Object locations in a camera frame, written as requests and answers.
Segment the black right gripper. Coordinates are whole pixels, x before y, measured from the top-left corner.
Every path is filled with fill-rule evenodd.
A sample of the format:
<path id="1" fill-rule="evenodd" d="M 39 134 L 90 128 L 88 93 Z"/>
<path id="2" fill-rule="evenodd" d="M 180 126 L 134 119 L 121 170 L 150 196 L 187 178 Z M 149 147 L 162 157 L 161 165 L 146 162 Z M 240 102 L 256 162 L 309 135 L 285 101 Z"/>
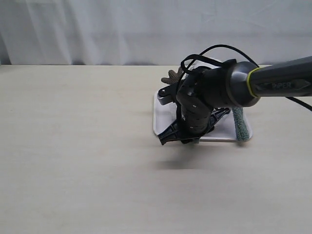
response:
<path id="1" fill-rule="evenodd" d="M 230 113 L 229 108 L 211 109 L 197 95 L 191 93 L 178 92 L 176 99 L 180 104 L 180 117 L 157 135 L 161 145 L 173 141 L 181 141 L 183 144 L 198 142 Z"/>

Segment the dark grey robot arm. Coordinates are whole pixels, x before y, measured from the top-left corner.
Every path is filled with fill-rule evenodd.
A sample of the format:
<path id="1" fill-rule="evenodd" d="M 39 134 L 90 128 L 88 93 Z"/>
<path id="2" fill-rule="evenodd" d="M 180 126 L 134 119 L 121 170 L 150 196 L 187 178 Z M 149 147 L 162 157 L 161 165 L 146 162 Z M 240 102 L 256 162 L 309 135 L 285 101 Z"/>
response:
<path id="1" fill-rule="evenodd" d="M 220 62 L 193 54 L 203 62 L 188 69 L 181 64 L 182 79 L 162 88 L 162 105 L 175 103 L 176 118 L 161 133 L 161 144 L 198 142 L 232 108 L 254 106 L 262 97 L 309 97 L 312 94 L 312 59 L 299 58 L 266 67 L 250 61 Z"/>

